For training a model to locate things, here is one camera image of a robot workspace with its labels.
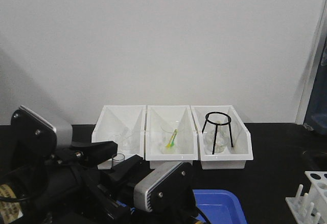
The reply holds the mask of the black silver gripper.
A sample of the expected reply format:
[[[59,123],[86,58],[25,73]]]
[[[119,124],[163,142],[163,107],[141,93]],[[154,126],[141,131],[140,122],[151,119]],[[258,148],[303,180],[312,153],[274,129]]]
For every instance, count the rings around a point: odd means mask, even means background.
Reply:
[[[186,223],[196,216],[190,163],[152,170],[139,155],[99,169],[118,151],[114,141],[73,141],[73,129],[44,110],[20,106],[11,117],[16,143],[10,181],[23,220],[54,218],[64,207],[98,223]]]

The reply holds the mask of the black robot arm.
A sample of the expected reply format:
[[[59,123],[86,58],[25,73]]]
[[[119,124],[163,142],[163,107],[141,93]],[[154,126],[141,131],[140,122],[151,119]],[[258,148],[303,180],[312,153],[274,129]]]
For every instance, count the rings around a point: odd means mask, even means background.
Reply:
[[[12,171],[1,178],[1,223],[195,223],[192,165],[155,170],[134,155],[109,170],[116,140],[73,141],[72,126],[20,106],[11,117]]]

